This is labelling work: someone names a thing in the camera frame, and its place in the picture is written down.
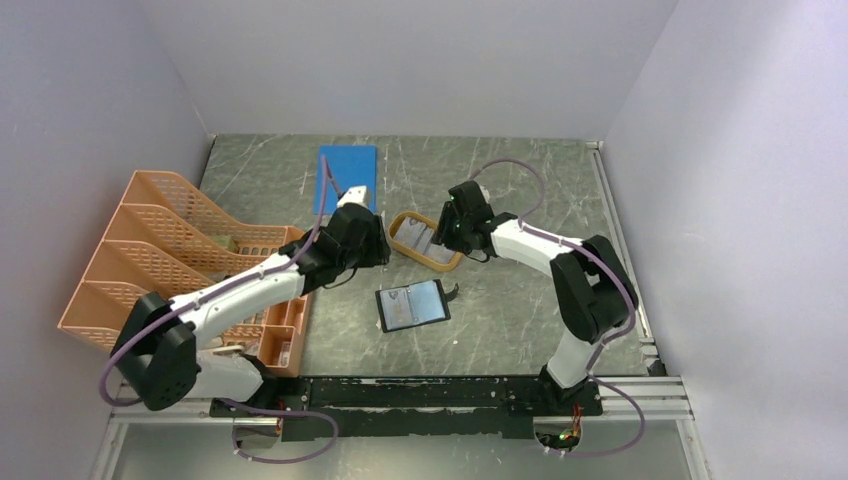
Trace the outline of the yellow oval tray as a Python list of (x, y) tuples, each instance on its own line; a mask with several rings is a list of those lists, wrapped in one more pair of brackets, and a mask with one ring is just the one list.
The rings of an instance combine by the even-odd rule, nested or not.
[(402, 255), (437, 272), (454, 270), (461, 255), (433, 242), (438, 223), (414, 211), (399, 213), (388, 227), (389, 244)]

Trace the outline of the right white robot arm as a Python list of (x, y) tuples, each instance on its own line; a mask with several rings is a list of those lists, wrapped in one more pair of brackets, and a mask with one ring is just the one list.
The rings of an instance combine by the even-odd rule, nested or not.
[(547, 381), (539, 398), (550, 413), (576, 403), (576, 386), (589, 378), (603, 348), (635, 327), (638, 295), (608, 238), (570, 239), (514, 214), (495, 214), (473, 180), (449, 190), (434, 242), (465, 255), (513, 260), (551, 278), (565, 330), (541, 372)]

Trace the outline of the black card holder wallet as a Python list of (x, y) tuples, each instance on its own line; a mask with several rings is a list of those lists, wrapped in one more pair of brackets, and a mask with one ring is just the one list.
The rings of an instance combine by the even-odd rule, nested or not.
[[(412, 324), (406, 328), (395, 331), (387, 331), (383, 320), (381, 292), (396, 288), (405, 288), (408, 290), (413, 321)], [(384, 333), (390, 333), (450, 320), (451, 313), (449, 303), (458, 296), (459, 291), (460, 288), (458, 284), (454, 284), (449, 291), (446, 291), (439, 279), (378, 290), (375, 292), (375, 300), (379, 315), (380, 329)]]

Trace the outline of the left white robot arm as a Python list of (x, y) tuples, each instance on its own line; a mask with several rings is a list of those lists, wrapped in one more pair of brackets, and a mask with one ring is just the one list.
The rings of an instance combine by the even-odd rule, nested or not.
[(327, 225), (246, 271), (170, 300), (157, 292), (140, 297), (104, 371), (118, 369), (150, 411), (215, 398), (264, 415), (277, 400), (274, 375), (255, 356), (217, 356), (208, 344), (252, 313), (328, 288), (346, 271), (383, 266), (389, 257), (381, 216), (345, 204)]

